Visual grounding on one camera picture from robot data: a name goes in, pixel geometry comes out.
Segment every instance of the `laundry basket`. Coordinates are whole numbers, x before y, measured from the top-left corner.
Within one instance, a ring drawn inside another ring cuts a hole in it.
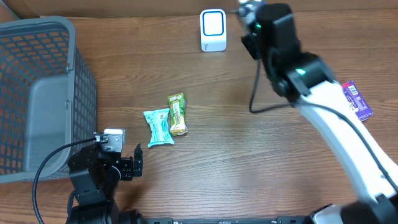
[[[0,24],[0,183],[33,180],[54,150],[96,130],[96,82],[64,17]],[[56,154],[40,179],[68,177]]]

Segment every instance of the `purple package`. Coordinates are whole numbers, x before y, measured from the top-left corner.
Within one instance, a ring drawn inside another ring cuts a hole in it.
[[[343,87],[350,108],[355,111],[359,120],[364,121],[373,115],[373,110],[358,91],[354,81],[341,84],[341,87]]]

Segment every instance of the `teal plastic bag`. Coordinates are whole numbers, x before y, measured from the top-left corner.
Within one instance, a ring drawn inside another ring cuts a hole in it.
[[[169,132],[169,112],[169,108],[144,112],[145,119],[152,131],[148,148],[161,144],[174,144]]]

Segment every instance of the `green light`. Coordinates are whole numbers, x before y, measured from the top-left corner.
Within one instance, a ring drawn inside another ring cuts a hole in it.
[[[300,75],[304,75],[306,71],[302,70],[301,68],[296,69],[296,72]]]

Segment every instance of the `green packet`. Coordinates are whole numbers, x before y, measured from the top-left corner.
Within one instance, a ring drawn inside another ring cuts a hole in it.
[[[173,136],[183,135],[188,132],[185,124],[185,107],[187,102],[183,93],[177,93],[169,96],[170,114],[172,124],[170,132]]]

